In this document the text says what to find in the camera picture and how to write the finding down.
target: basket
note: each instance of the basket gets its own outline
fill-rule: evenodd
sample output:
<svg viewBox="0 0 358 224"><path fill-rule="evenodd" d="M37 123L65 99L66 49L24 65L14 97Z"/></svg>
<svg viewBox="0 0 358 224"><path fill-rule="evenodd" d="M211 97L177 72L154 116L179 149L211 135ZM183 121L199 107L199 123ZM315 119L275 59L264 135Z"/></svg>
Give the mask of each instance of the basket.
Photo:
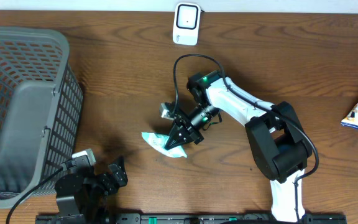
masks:
<svg viewBox="0 0 358 224"><path fill-rule="evenodd" d="M0 208L10 208L73 152L83 94L53 30L0 27ZM54 193L54 183L32 195Z"/></svg>

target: light blue cloth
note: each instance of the light blue cloth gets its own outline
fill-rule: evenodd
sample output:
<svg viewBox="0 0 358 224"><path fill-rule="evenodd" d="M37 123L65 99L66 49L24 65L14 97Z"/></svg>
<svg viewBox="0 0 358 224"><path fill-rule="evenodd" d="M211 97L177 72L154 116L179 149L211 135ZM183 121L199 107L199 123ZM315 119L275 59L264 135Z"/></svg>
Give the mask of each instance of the light blue cloth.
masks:
<svg viewBox="0 0 358 224"><path fill-rule="evenodd" d="M155 133L142 133L144 141L151 145L158 152L172 158L184 157L187 158L185 150L181 146L174 147L173 149L164 149L165 143L168 141L169 136L164 134Z"/></svg>

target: basket bottom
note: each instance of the basket bottom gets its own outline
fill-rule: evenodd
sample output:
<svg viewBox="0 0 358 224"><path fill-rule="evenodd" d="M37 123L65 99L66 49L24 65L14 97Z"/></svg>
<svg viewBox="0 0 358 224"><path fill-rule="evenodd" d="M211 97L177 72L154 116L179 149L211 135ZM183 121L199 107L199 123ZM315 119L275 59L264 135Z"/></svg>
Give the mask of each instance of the basket bottom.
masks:
<svg viewBox="0 0 358 224"><path fill-rule="evenodd" d="M30 183L47 124L53 82L27 81L14 91L0 137L0 191L22 192Z"/></svg>

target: white background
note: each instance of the white background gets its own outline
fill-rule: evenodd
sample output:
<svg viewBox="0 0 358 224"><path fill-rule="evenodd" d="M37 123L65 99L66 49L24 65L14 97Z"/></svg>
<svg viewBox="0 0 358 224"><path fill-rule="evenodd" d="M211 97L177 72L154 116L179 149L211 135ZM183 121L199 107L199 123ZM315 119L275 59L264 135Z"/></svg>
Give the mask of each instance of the white background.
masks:
<svg viewBox="0 0 358 224"><path fill-rule="evenodd" d="M170 0L0 0L0 9L175 11ZM194 0L206 12L358 13L358 0Z"/></svg>

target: wood grain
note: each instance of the wood grain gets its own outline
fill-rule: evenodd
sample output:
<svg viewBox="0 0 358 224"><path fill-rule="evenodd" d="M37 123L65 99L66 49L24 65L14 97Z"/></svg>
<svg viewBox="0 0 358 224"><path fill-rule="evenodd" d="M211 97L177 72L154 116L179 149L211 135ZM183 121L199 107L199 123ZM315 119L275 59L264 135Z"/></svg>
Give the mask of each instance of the wood grain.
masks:
<svg viewBox="0 0 358 224"><path fill-rule="evenodd" d="M203 133L201 144L186 147L188 159L163 157L140 135L169 130L158 107L174 99L173 62L201 53L221 61L251 94L294 106L321 158L317 173L304 180L305 208L341 212L358 223L358 131L339 124L358 102L358 15L207 12L194 47L172 42L172 24L173 13L167 12L0 11L0 26L55 29L67 37L70 64L85 87L76 150L93 148L98 172L125 156L129 183L109 198L112 209L270 209L269 182L252 160L244 128L228 115ZM187 77L214 69L198 58L181 61L181 100L191 102ZM0 210L0 223L7 212ZM34 197L11 223L33 223L39 213L56 212L53 195Z"/></svg>

